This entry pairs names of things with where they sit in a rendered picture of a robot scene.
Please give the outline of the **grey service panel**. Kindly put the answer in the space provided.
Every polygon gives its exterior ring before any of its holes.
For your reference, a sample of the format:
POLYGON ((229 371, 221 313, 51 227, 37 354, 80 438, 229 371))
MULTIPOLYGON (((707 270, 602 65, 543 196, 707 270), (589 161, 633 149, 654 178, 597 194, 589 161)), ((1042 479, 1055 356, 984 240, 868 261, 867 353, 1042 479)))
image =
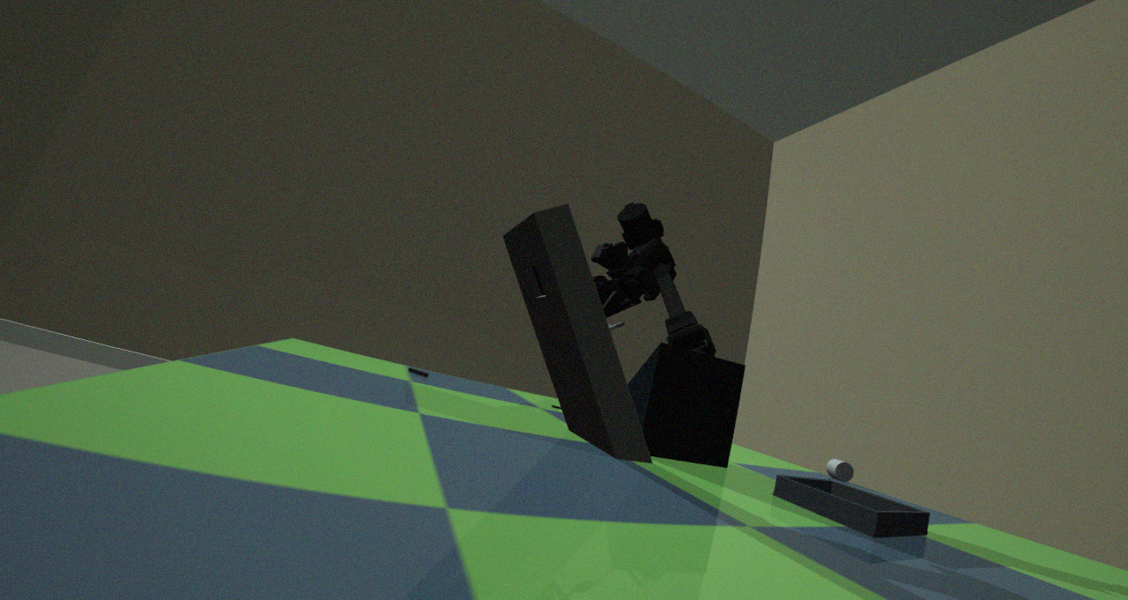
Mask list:
POLYGON ((569 204, 502 236, 569 431, 653 464, 569 204))

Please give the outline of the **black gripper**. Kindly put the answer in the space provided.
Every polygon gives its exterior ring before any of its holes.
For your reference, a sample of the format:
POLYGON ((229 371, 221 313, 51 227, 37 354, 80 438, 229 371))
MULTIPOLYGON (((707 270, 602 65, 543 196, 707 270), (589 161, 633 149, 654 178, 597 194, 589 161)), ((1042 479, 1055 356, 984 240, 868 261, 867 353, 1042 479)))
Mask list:
POLYGON ((613 270, 608 272, 613 280, 607 280, 605 276, 593 277, 605 316, 613 316, 625 308, 641 305, 640 298, 644 294, 645 301, 654 301, 660 293, 660 285, 653 277, 652 262, 643 252, 631 252, 627 257, 631 255, 636 255, 636 261, 631 270, 626 270, 625 276, 623 272, 613 270))

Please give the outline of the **white cylinder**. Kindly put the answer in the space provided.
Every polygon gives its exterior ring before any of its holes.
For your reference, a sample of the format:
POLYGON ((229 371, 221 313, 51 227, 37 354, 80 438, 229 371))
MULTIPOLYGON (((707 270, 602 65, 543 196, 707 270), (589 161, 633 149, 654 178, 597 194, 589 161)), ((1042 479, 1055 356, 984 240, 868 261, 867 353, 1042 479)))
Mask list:
POLYGON ((851 464, 845 461, 832 459, 828 461, 827 466, 828 475, 838 480, 851 480, 853 477, 854 469, 851 468, 851 464))

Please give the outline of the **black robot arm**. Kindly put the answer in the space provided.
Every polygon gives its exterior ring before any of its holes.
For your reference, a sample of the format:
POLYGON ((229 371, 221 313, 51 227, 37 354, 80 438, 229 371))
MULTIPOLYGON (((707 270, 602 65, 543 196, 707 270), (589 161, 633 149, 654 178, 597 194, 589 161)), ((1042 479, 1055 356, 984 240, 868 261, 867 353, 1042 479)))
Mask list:
POLYGON ((694 314, 686 312, 682 307, 681 298, 673 282, 677 272, 675 271, 672 252, 661 240, 661 236, 664 236, 664 224, 649 215, 646 205, 634 205, 634 203, 624 206, 622 213, 618 214, 618 221, 623 226, 625 242, 598 244, 591 261, 597 265, 603 265, 605 270, 608 270, 607 274, 613 270, 618 270, 625 276, 626 270, 631 270, 636 261, 636 255, 627 257, 628 248, 633 252, 643 252, 652 262, 653 277, 660 285, 661 295, 664 295, 666 312, 670 316, 669 319, 666 319, 666 330, 669 334, 666 342, 682 350, 704 352, 704 354, 716 358, 714 355, 716 347, 710 339, 710 332, 697 323, 694 314))

